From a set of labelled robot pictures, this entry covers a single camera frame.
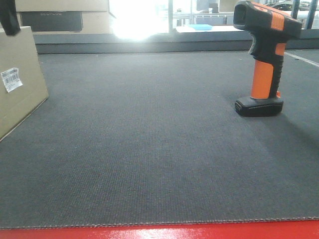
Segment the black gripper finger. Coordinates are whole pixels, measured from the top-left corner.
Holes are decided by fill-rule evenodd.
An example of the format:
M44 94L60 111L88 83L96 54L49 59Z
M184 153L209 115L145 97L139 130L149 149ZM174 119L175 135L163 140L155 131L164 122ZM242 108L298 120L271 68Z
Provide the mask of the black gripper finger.
M0 0L0 23L6 35L17 35L20 32L15 0Z

